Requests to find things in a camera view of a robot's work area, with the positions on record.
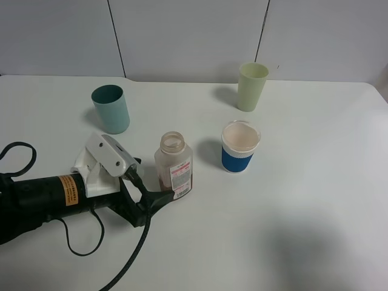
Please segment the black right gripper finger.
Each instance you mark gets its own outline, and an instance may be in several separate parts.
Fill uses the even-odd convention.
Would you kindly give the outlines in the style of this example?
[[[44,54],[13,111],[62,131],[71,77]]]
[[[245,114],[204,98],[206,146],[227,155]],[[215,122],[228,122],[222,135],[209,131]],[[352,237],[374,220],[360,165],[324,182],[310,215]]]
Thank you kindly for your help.
[[[174,191],[166,190],[160,192],[150,192],[148,190],[141,191],[141,199],[138,202],[138,209],[140,210],[140,218],[153,216],[164,206],[174,200]]]

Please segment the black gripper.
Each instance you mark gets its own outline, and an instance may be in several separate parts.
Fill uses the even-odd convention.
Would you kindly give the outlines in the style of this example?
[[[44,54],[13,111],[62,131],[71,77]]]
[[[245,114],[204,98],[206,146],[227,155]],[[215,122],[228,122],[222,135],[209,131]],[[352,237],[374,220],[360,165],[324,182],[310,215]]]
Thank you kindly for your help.
[[[81,175],[13,181],[1,175],[1,244],[54,219],[108,207],[133,227],[142,226],[142,207],[135,203],[123,181],[119,191],[86,197]]]

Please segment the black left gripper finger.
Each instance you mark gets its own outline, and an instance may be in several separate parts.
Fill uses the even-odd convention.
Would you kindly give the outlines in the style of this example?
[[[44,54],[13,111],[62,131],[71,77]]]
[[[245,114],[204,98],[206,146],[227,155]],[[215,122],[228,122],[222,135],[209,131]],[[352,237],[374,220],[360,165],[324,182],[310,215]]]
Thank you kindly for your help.
[[[142,176],[141,159],[133,158],[133,162],[130,165],[130,171],[136,172],[138,176]]]

